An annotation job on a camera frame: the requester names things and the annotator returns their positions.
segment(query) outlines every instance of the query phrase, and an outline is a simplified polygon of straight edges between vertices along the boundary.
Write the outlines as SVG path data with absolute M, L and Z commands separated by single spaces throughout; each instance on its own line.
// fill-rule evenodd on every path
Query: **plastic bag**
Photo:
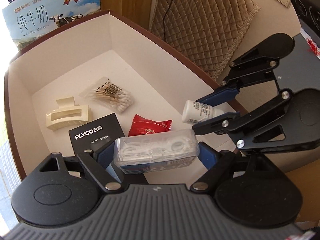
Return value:
M 135 115 L 128 136 L 168 132 L 171 130 L 172 120 L 156 122 L 145 119 L 140 115 Z
M 130 93 L 113 84 L 107 77 L 100 78 L 95 84 L 81 92 L 79 96 L 97 101 L 116 113 L 122 113 L 133 104 Z

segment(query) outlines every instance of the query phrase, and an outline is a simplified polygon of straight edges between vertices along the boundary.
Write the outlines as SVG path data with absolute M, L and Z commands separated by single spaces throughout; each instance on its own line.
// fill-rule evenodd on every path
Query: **open box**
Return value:
M 218 85 L 168 44 L 110 12 L 99 12 L 62 26 L 22 49 L 5 75 L 5 117 L 12 153 L 22 178 L 50 152 L 73 156 L 68 126 L 46 128 L 46 114 L 57 108 L 56 99 L 74 96 L 89 105 L 93 120 L 111 114 L 79 93 L 102 76 L 129 91 L 134 104 L 117 114 L 127 135 L 135 114 L 155 121 L 171 120 L 172 130 L 191 128 L 182 123 L 187 100 L 196 100 Z M 245 109 L 235 100 L 224 103 L 226 112 Z M 199 136 L 216 150 L 235 150 L 228 135 Z M 206 172 L 196 159 L 190 166 L 146 173 L 150 184 L 186 183 Z

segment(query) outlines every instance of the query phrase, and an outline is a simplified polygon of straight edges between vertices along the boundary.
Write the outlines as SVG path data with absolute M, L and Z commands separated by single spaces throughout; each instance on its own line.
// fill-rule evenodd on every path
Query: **barcode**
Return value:
M 183 158 L 183 159 L 179 159 L 179 160 L 173 160 L 173 161 L 168 161 L 167 165 L 172 165 L 172 164 L 181 164 L 181 163 L 188 163 L 191 160 L 193 160 L 195 157 L 188 157 L 188 158 Z
M 201 106 L 201 108 L 205 108 L 205 109 L 208 109 L 208 105 L 206 105 L 206 104 L 200 104 L 200 106 Z
M 107 88 L 105 88 L 103 90 L 105 93 L 107 94 L 112 94 L 115 95 L 116 93 L 121 91 L 121 88 L 119 88 L 118 86 L 116 86 L 115 84 L 110 84 L 110 86 L 108 86 Z
M 192 123 L 199 123 L 199 121 L 194 120 L 194 119 L 189 119 L 189 121 L 188 121 L 188 122 L 192 122 Z

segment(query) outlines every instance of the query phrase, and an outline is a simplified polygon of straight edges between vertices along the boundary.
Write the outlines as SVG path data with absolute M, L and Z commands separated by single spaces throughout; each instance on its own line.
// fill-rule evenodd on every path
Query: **black cable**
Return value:
M 164 42 L 165 42 L 165 24 L 164 24 L 164 19 L 165 19 L 165 17 L 167 16 L 167 14 L 168 14 L 168 12 L 169 12 L 169 10 L 170 10 L 170 7 L 171 7 L 171 5 L 172 5 L 172 2 L 173 2 L 173 0 L 171 0 L 170 1 L 170 4 L 169 4 L 169 7 L 168 7 L 168 9 L 167 9 L 167 11 L 165 12 L 165 14 L 164 14 L 164 17 L 163 17 L 163 40 L 164 40 Z

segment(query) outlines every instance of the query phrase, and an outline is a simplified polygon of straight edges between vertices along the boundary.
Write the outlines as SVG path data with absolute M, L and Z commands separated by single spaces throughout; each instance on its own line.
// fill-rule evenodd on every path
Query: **brand logo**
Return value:
M 86 136 L 86 135 L 92 134 L 92 133 L 97 132 L 97 131 L 100 131 L 100 130 L 102 130 L 102 126 L 101 126 L 101 125 L 98 126 L 97 128 L 93 128 L 93 129 L 90 129 L 90 130 L 85 131 L 85 132 L 83 132 L 83 133 L 77 134 L 77 135 L 75 136 L 75 139 L 77 140 L 78 138 L 82 138 L 82 137 L 84 137 L 84 136 Z

